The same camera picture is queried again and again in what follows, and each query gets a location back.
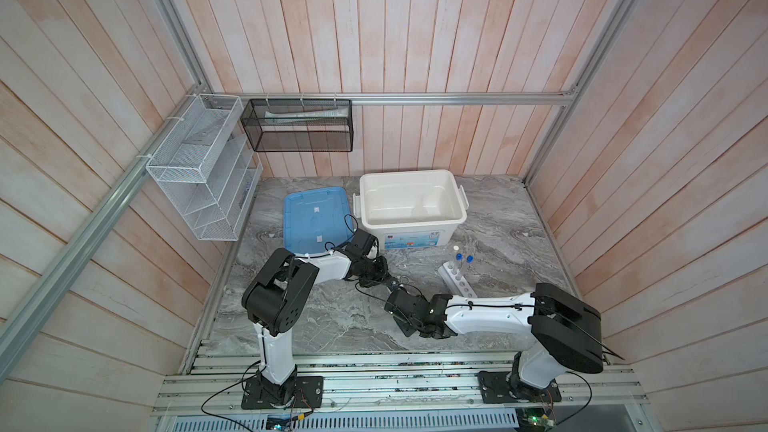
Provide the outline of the blue plastic bin lid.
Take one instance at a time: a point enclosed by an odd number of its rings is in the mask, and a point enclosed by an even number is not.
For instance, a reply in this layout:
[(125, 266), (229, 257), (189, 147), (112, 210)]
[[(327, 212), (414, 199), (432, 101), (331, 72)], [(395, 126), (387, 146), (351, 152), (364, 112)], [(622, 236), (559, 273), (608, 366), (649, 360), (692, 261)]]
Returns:
[(349, 202), (341, 187), (293, 193), (283, 205), (284, 247), (294, 254), (322, 254), (327, 242), (338, 246), (353, 235)]

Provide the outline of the test tube blue cap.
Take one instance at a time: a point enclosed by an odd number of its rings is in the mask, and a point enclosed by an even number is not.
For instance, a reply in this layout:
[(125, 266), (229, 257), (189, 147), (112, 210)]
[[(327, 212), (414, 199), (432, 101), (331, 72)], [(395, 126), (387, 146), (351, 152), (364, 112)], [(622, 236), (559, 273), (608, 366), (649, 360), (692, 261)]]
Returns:
[(472, 255), (468, 255), (468, 256), (465, 258), (465, 262), (464, 262), (464, 264), (463, 264), (463, 266), (462, 266), (462, 269), (461, 269), (461, 272), (462, 272), (462, 276), (463, 276), (464, 278), (466, 278), (466, 277), (467, 277), (467, 275), (468, 275), (468, 273), (469, 273), (469, 271), (470, 271), (470, 269), (471, 269), (471, 266), (472, 266), (473, 262), (474, 262), (474, 257), (473, 257)]
[(464, 266), (464, 256), (461, 253), (458, 253), (454, 261), (454, 277), (457, 280), (460, 280), (464, 277), (463, 266)]

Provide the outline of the small clear glass beaker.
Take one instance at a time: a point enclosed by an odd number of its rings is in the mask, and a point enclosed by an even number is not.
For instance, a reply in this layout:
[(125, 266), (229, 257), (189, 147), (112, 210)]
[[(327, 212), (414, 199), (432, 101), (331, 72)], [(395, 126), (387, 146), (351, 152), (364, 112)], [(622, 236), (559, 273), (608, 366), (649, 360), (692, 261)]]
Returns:
[(414, 221), (427, 221), (429, 217), (429, 209), (424, 204), (415, 205), (411, 209), (411, 218)]

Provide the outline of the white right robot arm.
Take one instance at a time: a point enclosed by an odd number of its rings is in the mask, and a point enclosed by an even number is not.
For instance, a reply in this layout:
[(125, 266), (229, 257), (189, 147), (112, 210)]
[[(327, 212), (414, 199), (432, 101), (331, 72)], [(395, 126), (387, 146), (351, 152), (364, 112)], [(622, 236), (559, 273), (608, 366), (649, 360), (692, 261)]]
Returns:
[(604, 369), (600, 313), (549, 283), (508, 298), (412, 295), (391, 289), (385, 302), (400, 330), (409, 337), (437, 340), (490, 332), (532, 337), (533, 345), (515, 354), (509, 372), (477, 374), (486, 404), (562, 399), (556, 378), (567, 373), (600, 374)]

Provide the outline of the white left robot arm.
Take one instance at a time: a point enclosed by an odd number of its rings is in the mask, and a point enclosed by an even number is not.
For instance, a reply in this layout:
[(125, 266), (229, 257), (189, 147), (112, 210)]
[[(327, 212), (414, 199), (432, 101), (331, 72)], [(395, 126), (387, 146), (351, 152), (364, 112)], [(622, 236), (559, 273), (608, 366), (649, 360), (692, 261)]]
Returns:
[(261, 354), (260, 370), (242, 382), (245, 410), (321, 406), (324, 378), (299, 373), (292, 349), (292, 329), (314, 286), (328, 281), (361, 288), (399, 285), (380, 254), (378, 239), (365, 231), (324, 248), (315, 255), (277, 249), (243, 293), (241, 304), (254, 325)]

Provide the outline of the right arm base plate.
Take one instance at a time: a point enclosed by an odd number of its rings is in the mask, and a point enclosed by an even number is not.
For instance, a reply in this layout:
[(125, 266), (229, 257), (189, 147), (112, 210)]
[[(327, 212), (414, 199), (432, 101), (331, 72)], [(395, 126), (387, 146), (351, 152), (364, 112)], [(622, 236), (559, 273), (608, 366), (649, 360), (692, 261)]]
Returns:
[(477, 374), (479, 390), (484, 404), (509, 403), (557, 403), (562, 394), (555, 381), (545, 389), (536, 389), (522, 382), (511, 380), (505, 372), (480, 371)]

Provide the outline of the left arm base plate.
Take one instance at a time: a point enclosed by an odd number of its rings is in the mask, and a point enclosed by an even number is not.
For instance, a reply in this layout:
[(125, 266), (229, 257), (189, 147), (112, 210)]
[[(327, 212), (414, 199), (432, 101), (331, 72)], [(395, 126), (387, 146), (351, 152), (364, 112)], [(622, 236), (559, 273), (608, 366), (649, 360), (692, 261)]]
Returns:
[(247, 379), (241, 401), (244, 410), (319, 408), (322, 404), (322, 376), (289, 377), (277, 385), (263, 376)]

